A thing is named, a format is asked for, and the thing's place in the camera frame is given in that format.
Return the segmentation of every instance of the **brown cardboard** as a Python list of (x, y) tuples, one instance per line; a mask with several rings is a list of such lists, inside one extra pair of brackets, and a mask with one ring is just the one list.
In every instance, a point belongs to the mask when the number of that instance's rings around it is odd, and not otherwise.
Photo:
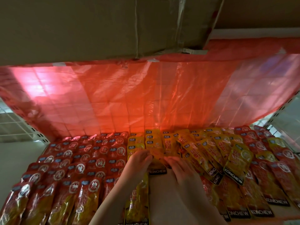
[(221, 1), (3, 0), (0, 65), (202, 49)]

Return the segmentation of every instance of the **person's left hand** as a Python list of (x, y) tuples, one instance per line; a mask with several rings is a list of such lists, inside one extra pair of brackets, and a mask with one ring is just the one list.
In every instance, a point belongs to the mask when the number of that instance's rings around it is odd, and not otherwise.
[(130, 156), (118, 183), (130, 183), (130, 185), (135, 188), (147, 172), (152, 159), (153, 156), (150, 154), (150, 151), (145, 149), (136, 151), (132, 156)]

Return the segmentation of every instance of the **translucent plastic film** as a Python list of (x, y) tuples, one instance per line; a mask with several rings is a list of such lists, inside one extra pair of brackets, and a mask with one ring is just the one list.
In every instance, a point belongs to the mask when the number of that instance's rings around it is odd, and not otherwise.
[(0, 96), (47, 137), (250, 124), (300, 83), (299, 55), (3, 67)]

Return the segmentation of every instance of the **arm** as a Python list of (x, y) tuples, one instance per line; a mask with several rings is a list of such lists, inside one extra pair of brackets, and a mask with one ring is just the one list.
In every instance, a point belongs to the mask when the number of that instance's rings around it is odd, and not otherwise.
[(205, 195), (203, 183), (189, 162), (178, 157), (165, 157), (177, 178), (179, 195), (198, 224), (227, 225)]
[(89, 225), (117, 225), (119, 215), (130, 194), (142, 180), (152, 162), (147, 150), (140, 150), (130, 156), (118, 182), (96, 211)]

